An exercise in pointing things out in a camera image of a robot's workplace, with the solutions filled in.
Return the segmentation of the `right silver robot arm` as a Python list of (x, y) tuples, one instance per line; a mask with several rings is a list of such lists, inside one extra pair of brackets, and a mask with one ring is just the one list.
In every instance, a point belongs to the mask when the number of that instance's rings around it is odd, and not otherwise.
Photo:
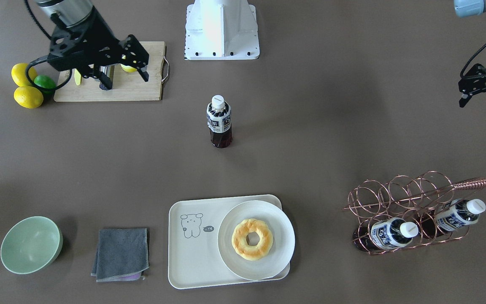
[(101, 67), (124, 64), (149, 80), (149, 54), (133, 35), (118, 40), (89, 0), (38, 0), (37, 5), (56, 27), (50, 37), (50, 52), (30, 62), (25, 70), (47, 62), (57, 71), (76, 69), (82, 77), (98, 79), (108, 90), (112, 80)]

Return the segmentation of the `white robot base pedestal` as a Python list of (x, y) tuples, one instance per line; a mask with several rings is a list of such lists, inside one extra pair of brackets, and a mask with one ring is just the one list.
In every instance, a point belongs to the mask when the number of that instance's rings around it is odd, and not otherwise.
[(196, 0), (186, 8), (186, 60), (255, 60), (256, 9), (246, 0)]

